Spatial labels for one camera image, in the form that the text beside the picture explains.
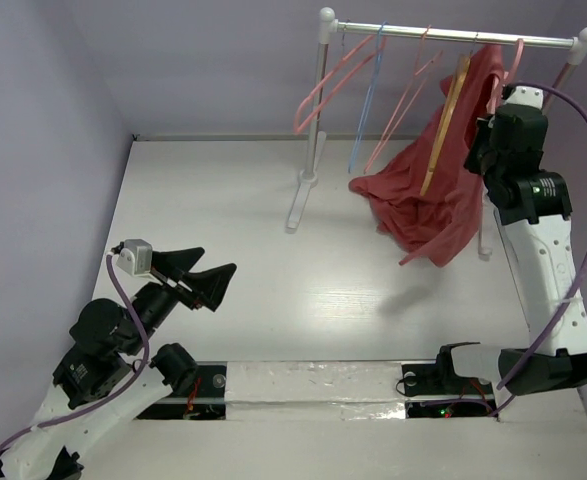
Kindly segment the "red t shirt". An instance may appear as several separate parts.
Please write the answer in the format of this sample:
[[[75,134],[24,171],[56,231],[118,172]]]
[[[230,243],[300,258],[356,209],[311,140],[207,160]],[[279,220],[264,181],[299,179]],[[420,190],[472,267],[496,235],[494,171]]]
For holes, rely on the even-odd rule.
[[[494,80],[505,72],[502,47],[486,45],[470,60],[433,177],[425,193],[429,157],[436,139],[439,106],[416,140],[379,172],[349,182],[351,192],[369,201],[380,233],[391,236],[406,253],[399,264],[426,258],[444,267],[474,238],[480,226],[484,186],[464,162],[487,114]]]

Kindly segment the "thick pink plastic hanger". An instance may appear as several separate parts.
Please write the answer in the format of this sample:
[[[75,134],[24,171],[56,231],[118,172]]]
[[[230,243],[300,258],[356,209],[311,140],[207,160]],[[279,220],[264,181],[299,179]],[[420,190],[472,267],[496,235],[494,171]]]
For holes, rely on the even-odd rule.
[[[504,70],[501,74],[493,76],[491,95],[486,105],[489,114],[495,113],[495,110],[502,99],[502,90],[504,86],[515,80],[523,50],[524,39],[518,38],[515,43],[515,55],[511,67],[508,70]]]

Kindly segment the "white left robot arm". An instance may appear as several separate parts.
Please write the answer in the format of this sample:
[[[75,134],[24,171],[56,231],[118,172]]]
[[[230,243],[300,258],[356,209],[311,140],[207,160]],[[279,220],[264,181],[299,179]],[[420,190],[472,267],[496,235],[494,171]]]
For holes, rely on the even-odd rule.
[[[204,253],[159,252],[141,239],[107,252],[120,299],[82,309],[31,425],[0,444],[0,479],[78,479],[99,443],[138,416],[159,418],[163,399],[176,400],[185,419],[223,418],[226,366],[200,365],[178,343],[150,346],[177,305],[211,312],[221,305],[237,267],[196,272]]]

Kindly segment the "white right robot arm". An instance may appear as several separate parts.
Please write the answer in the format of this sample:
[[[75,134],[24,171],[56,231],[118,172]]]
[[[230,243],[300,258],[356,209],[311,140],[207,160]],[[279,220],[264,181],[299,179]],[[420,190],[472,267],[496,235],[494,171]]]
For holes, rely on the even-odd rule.
[[[465,166],[482,177],[495,207],[529,344],[441,347],[433,379],[447,393],[472,379],[515,396],[587,384],[587,315],[573,285],[568,188],[559,174],[540,167],[547,127],[540,109],[515,104],[478,122]]]

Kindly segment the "orange wooden hanger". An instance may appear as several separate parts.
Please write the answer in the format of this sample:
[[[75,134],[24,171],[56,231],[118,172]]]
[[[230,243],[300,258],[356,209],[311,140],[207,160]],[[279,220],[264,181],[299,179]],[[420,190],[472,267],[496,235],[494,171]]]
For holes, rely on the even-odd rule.
[[[474,39],[468,51],[458,56],[455,69],[438,84],[446,98],[431,148],[431,151],[437,153],[437,161],[432,171],[425,172],[425,176],[430,178],[428,188],[420,187],[420,198],[429,206],[446,204],[463,178],[462,156],[468,152],[464,130],[472,110],[470,97],[464,93],[464,82],[469,75],[476,48],[477,39]]]

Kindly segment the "pink hanger far left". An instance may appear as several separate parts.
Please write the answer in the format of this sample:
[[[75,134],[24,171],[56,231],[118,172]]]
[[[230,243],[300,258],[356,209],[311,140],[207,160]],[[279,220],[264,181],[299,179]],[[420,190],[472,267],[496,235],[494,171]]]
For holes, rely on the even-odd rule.
[[[333,34],[347,33],[350,22],[322,17],[319,22],[316,80],[313,88],[300,101],[293,116],[293,133],[302,134],[318,125],[322,112],[362,69],[374,63],[376,35],[380,25],[345,51],[333,67],[327,67],[329,40]]]

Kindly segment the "white metal clothes rack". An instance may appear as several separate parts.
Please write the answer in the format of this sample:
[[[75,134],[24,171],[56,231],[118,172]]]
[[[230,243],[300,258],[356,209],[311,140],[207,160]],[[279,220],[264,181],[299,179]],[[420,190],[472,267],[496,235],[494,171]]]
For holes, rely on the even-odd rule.
[[[498,90],[515,78],[527,47],[567,50],[567,61],[555,81],[561,86],[587,55],[587,27],[576,37],[560,39],[375,25],[340,21],[329,7],[320,11],[319,20],[315,86],[300,103],[293,122],[295,133],[309,136],[287,230],[297,231],[318,182],[317,166],[326,140],[319,128],[322,110],[368,63],[381,67],[387,38],[469,42],[471,54],[462,56],[455,73],[441,83],[446,100],[433,122],[382,172],[365,173],[349,185],[370,199],[380,231],[392,235],[409,259],[425,257],[437,266],[446,265],[472,239],[482,237],[482,187],[461,166],[472,114],[497,108]]]

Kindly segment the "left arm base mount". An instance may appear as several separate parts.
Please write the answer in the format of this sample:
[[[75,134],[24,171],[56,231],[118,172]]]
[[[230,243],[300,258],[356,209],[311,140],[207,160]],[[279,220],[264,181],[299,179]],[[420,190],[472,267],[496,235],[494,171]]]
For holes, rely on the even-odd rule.
[[[227,364],[200,365],[193,384],[172,393],[137,416],[138,420],[224,420]]]

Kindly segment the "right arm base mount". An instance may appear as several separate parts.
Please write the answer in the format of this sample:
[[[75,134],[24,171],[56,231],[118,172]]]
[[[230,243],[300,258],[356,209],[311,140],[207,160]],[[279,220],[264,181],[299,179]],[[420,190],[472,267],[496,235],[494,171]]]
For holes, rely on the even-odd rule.
[[[409,419],[489,417],[497,409],[490,384],[455,373],[452,360],[455,347],[459,344],[441,347],[432,362],[402,366],[395,390],[406,399]]]

